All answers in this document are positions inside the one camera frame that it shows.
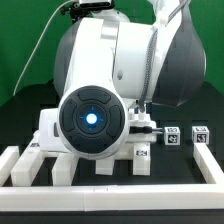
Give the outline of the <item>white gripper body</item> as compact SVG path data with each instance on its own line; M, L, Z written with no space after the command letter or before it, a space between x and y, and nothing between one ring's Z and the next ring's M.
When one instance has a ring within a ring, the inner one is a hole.
M45 109L40 113L39 120L39 144L42 151L60 152L60 153L80 153L80 150L69 149L65 146L63 139L59 136L57 130L57 108ZM126 138L119 137L118 140L103 150L103 153L117 153L128 144L134 143L155 143L156 123L151 120L149 114L134 113L129 111L129 135Z

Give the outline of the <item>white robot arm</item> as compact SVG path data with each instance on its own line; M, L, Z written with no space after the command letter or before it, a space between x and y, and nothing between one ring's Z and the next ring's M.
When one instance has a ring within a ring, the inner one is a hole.
M143 141L149 127L132 122L131 108L179 106L200 88L206 70L190 0L149 0L156 20L132 23L113 0L79 0L86 17L63 36L56 60L57 108L44 110L44 151L104 159L127 142Z

